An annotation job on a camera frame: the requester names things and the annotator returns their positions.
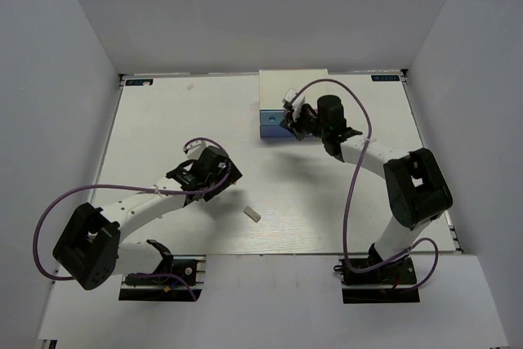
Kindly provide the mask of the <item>light blue drawer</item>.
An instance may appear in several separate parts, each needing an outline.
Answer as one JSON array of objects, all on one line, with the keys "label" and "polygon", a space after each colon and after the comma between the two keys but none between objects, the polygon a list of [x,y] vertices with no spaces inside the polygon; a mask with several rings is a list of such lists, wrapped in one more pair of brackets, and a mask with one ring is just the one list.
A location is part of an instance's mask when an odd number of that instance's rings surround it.
[{"label": "light blue drawer", "polygon": [[260,110],[259,119],[261,127],[279,126],[284,120],[284,110]]}]

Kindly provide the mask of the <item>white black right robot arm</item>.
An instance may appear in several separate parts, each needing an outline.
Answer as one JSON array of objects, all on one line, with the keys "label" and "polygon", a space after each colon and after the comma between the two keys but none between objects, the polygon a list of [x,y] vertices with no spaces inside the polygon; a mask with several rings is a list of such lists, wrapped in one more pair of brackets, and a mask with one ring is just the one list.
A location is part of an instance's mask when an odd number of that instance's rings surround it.
[{"label": "white black right robot arm", "polygon": [[434,154],[426,148],[401,150],[383,145],[346,124],[338,96],[325,95],[312,108],[297,92],[289,90],[283,100],[281,127],[297,140],[307,136],[321,140],[325,151],[342,163],[365,169],[386,182],[391,220],[370,249],[365,267],[347,269],[368,273],[386,283],[399,271],[397,260],[420,242],[421,233],[453,204],[453,197]]}]

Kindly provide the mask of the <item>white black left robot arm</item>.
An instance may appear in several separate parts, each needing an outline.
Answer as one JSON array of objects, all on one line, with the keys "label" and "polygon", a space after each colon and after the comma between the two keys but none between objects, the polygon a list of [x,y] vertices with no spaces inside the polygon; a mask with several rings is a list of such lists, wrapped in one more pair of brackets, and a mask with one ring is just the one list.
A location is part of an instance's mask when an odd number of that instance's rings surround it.
[{"label": "white black left robot arm", "polygon": [[129,243],[127,238],[148,223],[194,202],[208,202],[235,184],[241,171],[216,146],[202,144],[187,150],[188,159],[148,189],[113,204],[76,207],[52,256],[84,289],[101,286],[112,275],[129,275],[142,283],[177,280],[169,249],[153,239]]}]

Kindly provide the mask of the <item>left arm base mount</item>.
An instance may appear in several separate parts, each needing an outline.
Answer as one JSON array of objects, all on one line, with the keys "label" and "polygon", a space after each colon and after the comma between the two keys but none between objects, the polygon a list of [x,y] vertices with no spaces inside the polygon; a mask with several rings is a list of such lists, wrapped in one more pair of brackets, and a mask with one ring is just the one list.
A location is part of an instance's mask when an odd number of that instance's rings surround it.
[{"label": "left arm base mount", "polygon": [[123,277],[118,299],[128,302],[195,302],[203,291],[206,257],[165,259],[153,273]]}]

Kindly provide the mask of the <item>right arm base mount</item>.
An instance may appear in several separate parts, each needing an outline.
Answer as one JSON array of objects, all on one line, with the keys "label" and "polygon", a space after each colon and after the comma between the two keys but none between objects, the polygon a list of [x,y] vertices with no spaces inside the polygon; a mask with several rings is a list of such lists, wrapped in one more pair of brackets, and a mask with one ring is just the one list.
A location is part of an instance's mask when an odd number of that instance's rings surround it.
[{"label": "right arm base mount", "polygon": [[341,278],[344,304],[420,302],[418,289],[411,289],[418,282],[411,257],[365,273],[350,271],[345,260],[340,258],[333,271]]}]

